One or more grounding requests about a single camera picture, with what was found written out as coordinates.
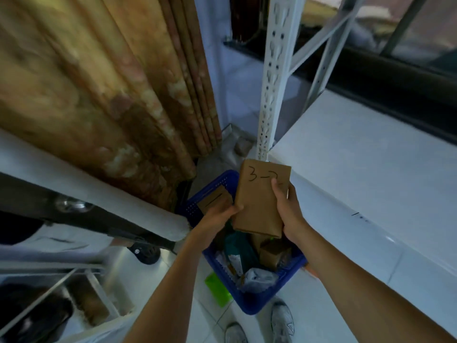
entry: left hand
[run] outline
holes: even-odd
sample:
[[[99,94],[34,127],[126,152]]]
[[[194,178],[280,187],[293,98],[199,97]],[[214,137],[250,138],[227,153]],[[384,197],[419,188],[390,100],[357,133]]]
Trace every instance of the left hand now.
[[[227,220],[242,209],[243,207],[232,206],[229,200],[219,202],[211,207],[198,225],[193,228],[187,236],[186,242],[202,252],[209,247]]]

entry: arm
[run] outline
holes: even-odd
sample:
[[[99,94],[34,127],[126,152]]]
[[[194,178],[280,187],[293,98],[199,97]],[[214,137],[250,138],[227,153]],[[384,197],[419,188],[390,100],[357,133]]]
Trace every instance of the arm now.
[[[306,255],[359,342],[455,342],[424,313],[313,230],[302,216],[292,184],[286,198],[276,180],[271,183],[285,235]]]
[[[225,222],[238,211],[239,208],[230,206],[229,202],[221,202],[209,209],[187,236],[179,255],[144,306],[124,343],[186,341],[200,255]]]

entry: curtain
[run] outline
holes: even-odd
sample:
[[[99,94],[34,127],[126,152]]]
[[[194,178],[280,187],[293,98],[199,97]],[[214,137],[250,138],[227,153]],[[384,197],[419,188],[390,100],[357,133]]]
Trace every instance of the curtain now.
[[[193,0],[0,3],[0,127],[173,209],[222,139]]]

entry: white sneaker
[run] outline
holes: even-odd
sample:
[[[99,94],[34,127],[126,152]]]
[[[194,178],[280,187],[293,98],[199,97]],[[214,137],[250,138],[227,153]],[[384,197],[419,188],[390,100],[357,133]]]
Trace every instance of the white sneaker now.
[[[271,328],[274,343],[292,342],[295,331],[292,313],[284,302],[277,302],[271,310]]]
[[[239,323],[233,323],[227,327],[225,330],[225,343],[248,343],[248,339]]]

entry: forearm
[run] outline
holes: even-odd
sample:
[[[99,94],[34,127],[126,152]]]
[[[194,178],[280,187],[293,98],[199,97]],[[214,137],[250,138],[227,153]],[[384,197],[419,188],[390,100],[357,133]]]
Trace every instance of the forearm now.
[[[186,242],[144,306],[124,343],[186,341],[201,251]]]
[[[349,260],[305,221],[298,230],[298,247],[359,342],[455,342],[444,329]]]

